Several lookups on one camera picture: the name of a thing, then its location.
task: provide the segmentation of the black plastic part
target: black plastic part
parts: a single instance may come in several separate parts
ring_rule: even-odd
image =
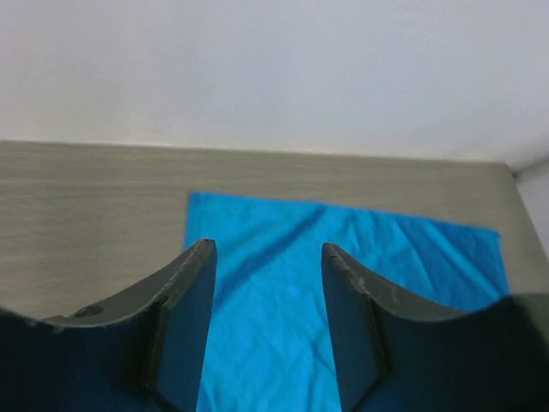
[[[549,410],[549,296],[474,313],[426,300],[323,247],[343,411]]]
[[[0,410],[195,410],[215,243],[70,317],[0,309]]]

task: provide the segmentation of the blue fabric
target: blue fabric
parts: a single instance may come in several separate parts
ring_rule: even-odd
[[[214,309],[201,411],[340,409],[321,279],[333,242],[447,306],[475,311],[509,293],[496,232],[318,203],[195,193],[186,246],[215,240]]]

